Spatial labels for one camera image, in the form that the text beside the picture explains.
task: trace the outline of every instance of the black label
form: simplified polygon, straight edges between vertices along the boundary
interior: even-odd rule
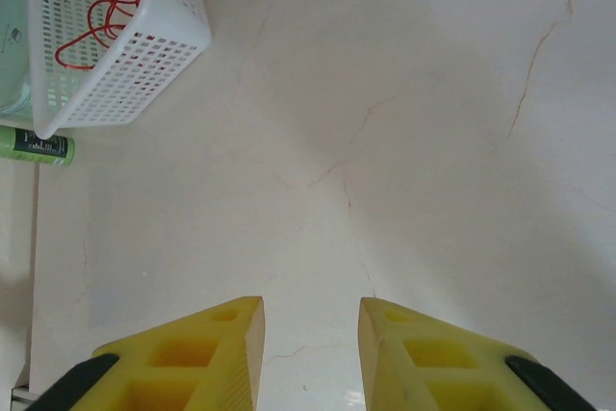
[[[15,129],[14,150],[65,158],[68,153],[68,139],[54,135],[49,140],[42,140],[32,130]]]

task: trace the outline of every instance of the black rubber pad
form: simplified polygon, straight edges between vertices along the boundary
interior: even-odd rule
[[[596,411],[550,368],[520,356],[507,356],[504,361],[551,411]]]
[[[119,360],[111,353],[79,363],[42,394],[27,411],[69,411]]]

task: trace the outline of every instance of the white plastic container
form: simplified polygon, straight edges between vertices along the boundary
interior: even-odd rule
[[[72,64],[94,69],[65,68],[56,50],[87,31],[94,1],[28,0],[33,120],[42,139],[61,127],[131,122],[211,42],[202,0],[141,0],[110,48],[86,39],[64,51]]]

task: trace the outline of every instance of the white marble floor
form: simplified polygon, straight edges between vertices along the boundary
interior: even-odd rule
[[[613,0],[206,0],[214,42],[40,173],[32,390],[263,295],[263,410],[363,409],[359,298],[616,408]]]
[[[35,166],[0,159],[0,410],[28,382]]]

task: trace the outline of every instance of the red cable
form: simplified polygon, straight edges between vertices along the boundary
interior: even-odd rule
[[[130,11],[126,10],[126,6],[134,6],[135,10],[139,7],[140,0],[96,0],[90,4],[87,12],[87,21],[88,21],[88,30],[79,36],[76,39],[71,40],[70,42],[65,43],[61,47],[56,50],[55,59],[58,64],[68,69],[80,69],[80,70],[89,70],[93,69],[94,65],[79,65],[79,64],[68,64],[61,59],[61,54],[69,47],[72,47],[76,43],[79,43],[81,40],[84,40],[90,36],[92,36],[98,43],[100,43],[103,47],[109,48],[109,44],[107,44],[99,34],[103,34],[107,37],[107,39],[115,40],[117,39],[116,31],[122,31],[130,18],[133,17],[133,14]],[[107,5],[107,10],[103,13],[104,22],[100,26],[94,25],[94,10],[98,6]],[[123,21],[119,21],[117,18],[117,14],[124,15],[126,19],[126,23]],[[114,24],[112,24],[112,17],[115,15]]]

